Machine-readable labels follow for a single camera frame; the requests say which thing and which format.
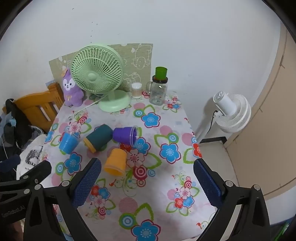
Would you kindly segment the blue cup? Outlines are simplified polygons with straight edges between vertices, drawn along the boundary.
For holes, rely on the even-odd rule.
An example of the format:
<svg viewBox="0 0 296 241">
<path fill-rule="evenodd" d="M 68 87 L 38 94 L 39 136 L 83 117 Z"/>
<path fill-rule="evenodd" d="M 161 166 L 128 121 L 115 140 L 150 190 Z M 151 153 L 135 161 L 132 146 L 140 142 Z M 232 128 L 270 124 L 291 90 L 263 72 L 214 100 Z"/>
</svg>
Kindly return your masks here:
<svg viewBox="0 0 296 241">
<path fill-rule="evenodd" d="M 59 150 L 65 154 L 71 154 L 79 144 L 79 137 L 74 133 L 65 132 Z"/>
</svg>

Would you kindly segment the teal cup with orange rim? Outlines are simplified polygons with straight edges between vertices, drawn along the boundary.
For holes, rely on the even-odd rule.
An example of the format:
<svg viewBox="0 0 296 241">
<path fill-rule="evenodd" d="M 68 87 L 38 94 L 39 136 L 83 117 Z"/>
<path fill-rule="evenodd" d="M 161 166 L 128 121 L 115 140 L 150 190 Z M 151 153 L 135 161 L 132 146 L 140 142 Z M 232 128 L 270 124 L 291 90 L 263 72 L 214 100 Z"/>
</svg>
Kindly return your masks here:
<svg viewBox="0 0 296 241">
<path fill-rule="evenodd" d="M 112 139 L 113 130 L 106 124 L 100 125 L 83 139 L 86 147 L 92 152 L 100 151 Z"/>
</svg>

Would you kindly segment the purple cup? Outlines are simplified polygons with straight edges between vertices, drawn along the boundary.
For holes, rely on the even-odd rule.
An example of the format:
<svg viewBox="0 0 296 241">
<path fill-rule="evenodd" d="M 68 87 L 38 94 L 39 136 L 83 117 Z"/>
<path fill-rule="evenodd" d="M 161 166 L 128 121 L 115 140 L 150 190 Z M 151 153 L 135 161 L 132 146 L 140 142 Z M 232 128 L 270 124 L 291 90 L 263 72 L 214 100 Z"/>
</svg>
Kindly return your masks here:
<svg viewBox="0 0 296 241">
<path fill-rule="evenodd" d="M 118 143 L 130 145 L 133 147 L 138 139 L 138 128 L 136 126 L 115 128 L 112 138 Z"/>
</svg>

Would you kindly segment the green cup on jar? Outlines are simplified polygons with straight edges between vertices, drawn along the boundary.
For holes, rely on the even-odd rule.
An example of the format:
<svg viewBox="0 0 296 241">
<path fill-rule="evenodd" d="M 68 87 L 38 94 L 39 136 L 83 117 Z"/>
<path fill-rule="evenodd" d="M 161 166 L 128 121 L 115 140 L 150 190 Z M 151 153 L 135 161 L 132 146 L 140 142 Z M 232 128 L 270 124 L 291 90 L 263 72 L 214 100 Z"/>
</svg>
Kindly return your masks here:
<svg viewBox="0 0 296 241">
<path fill-rule="evenodd" d="M 167 68 L 158 66 L 155 70 L 155 78 L 156 80 L 165 80 L 167 77 Z"/>
</svg>

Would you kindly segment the white printed bag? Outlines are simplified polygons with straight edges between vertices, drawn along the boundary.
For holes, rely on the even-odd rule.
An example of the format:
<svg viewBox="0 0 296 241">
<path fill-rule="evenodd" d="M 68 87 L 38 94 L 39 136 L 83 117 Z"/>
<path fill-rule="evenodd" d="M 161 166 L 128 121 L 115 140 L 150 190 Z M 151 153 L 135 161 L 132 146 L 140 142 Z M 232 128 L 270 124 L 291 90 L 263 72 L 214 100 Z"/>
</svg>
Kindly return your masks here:
<svg viewBox="0 0 296 241">
<path fill-rule="evenodd" d="M 17 180 L 43 161 L 43 156 L 45 154 L 44 142 L 46 137 L 47 135 L 45 134 L 39 135 L 21 152 L 21 162 L 16 168 Z"/>
</svg>

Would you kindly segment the dark clothes pile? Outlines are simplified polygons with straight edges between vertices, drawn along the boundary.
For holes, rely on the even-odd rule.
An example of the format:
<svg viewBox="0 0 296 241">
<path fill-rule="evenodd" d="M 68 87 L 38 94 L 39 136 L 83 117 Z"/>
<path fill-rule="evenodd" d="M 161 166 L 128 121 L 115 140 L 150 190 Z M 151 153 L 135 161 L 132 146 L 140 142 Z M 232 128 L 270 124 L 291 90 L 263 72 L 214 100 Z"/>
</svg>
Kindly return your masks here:
<svg viewBox="0 0 296 241">
<path fill-rule="evenodd" d="M 31 124 L 13 99 L 6 100 L 5 108 L 1 115 L 1 173 L 13 171 L 21 162 L 21 152 L 45 133 Z"/>
</svg>

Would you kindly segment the floral tablecloth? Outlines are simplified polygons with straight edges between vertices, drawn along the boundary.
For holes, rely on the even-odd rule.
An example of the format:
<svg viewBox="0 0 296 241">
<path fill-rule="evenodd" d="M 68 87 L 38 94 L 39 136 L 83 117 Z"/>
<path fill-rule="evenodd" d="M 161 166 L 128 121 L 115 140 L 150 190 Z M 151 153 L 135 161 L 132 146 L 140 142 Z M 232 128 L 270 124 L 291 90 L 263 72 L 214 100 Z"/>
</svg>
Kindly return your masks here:
<svg viewBox="0 0 296 241">
<path fill-rule="evenodd" d="M 52 173 L 45 187 L 71 180 L 93 157 L 105 163 L 115 148 L 127 153 L 123 176 L 102 171 L 79 213 L 98 240 L 186 240 L 198 237 L 216 209 L 193 172 L 201 156 L 185 110 L 175 92 L 162 106 L 142 93 L 125 109 L 106 113 L 90 95 L 78 107 L 63 106 L 45 139 L 44 159 Z M 59 150 L 62 137 L 74 131 L 85 138 L 96 127 L 137 126 L 139 138 L 128 146 L 110 141 L 92 153 L 83 142 L 71 154 Z"/>
</svg>

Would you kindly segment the white floor fan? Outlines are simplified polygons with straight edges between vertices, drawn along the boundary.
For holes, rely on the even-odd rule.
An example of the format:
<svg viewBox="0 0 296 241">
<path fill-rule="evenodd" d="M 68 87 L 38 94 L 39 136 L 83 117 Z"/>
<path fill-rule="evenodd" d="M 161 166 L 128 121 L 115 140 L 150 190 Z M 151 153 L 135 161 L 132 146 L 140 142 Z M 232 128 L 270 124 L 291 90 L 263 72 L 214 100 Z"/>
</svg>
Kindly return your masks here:
<svg viewBox="0 0 296 241">
<path fill-rule="evenodd" d="M 214 124 L 217 124 L 222 132 L 232 134 L 244 129 L 251 118 L 251 106 L 241 94 L 220 91 L 213 96 L 212 101 L 216 109 L 203 130 L 197 134 L 198 143 L 206 137 Z"/>
</svg>

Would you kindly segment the orange wooden chair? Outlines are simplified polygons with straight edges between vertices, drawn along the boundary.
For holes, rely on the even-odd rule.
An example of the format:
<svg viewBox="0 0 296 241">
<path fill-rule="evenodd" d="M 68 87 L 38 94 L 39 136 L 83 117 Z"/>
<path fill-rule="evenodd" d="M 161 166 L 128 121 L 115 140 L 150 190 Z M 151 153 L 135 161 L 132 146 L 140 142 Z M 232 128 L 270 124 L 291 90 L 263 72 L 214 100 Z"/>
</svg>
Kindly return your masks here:
<svg viewBox="0 0 296 241">
<path fill-rule="evenodd" d="M 64 103 L 59 83 L 50 84 L 48 90 L 29 94 L 15 100 L 17 107 L 26 115 L 32 125 L 48 132 Z"/>
</svg>

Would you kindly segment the purple plush bunny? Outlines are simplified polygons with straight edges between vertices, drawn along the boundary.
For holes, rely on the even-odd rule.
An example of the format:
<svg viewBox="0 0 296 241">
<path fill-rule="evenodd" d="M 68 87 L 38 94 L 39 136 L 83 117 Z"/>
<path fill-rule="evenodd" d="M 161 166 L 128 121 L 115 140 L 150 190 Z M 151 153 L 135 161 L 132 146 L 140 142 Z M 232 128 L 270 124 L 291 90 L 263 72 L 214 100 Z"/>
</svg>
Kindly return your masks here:
<svg viewBox="0 0 296 241">
<path fill-rule="evenodd" d="M 79 107 L 83 102 L 84 92 L 73 80 L 70 69 L 64 71 L 62 89 L 66 106 Z"/>
</svg>

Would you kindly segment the glass mason jar mug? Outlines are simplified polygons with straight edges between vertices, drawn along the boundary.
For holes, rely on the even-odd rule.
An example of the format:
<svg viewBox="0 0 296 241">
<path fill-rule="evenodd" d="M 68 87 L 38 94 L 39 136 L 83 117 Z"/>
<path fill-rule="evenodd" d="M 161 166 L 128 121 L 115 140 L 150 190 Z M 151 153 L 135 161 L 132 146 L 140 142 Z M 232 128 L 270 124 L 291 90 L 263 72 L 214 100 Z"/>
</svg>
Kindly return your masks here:
<svg viewBox="0 0 296 241">
<path fill-rule="evenodd" d="M 168 78 L 157 80 L 156 76 L 152 77 L 152 81 L 146 85 L 146 91 L 149 93 L 150 103 L 162 106 L 166 99 Z"/>
</svg>

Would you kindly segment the cotton swab container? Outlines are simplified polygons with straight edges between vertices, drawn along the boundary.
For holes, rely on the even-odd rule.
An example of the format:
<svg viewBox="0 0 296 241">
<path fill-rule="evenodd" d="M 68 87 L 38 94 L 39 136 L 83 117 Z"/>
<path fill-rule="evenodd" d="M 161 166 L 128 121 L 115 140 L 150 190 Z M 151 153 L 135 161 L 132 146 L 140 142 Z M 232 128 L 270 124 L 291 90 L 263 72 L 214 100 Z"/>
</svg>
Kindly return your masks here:
<svg viewBox="0 0 296 241">
<path fill-rule="evenodd" d="M 140 82 L 135 82 L 131 85 L 132 98 L 138 99 L 142 96 L 142 84 Z"/>
</svg>

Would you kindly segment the green desk fan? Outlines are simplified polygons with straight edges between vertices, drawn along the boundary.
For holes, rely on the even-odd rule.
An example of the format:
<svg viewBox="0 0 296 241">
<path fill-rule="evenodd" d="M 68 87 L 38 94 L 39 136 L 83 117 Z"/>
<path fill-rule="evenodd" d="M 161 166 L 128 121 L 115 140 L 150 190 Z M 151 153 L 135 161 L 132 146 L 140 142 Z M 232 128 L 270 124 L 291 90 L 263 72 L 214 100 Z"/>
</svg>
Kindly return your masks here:
<svg viewBox="0 0 296 241">
<path fill-rule="evenodd" d="M 70 72 L 78 87 L 99 97 L 93 103 L 102 111 L 113 113 L 129 106 L 130 94 L 119 89 L 125 73 L 123 59 L 113 48 L 89 45 L 80 49 Z"/>
</svg>

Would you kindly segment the beige cartoon poster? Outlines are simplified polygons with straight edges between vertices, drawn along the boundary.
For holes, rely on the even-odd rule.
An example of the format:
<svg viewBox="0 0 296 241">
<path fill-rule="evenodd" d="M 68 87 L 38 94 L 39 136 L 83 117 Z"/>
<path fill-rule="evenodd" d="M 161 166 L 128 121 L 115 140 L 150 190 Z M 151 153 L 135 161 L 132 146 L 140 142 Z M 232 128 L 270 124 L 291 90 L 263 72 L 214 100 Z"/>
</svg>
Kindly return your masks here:
<svg viewBox="0 0 296 241">
<path fill-rule="evenodd" d="M 119 89 L 130 91 L 133 83 L 139 82 L 143 87 L 151 80 L 151 60 L 153 44 L 131 43 L 110 45 L 123 59 L 124 75 Z M 70 68 L 76 53 L 72 52 L 49 61 L 53 78 L 61 81 L 64 71 Z"/>
</svg>

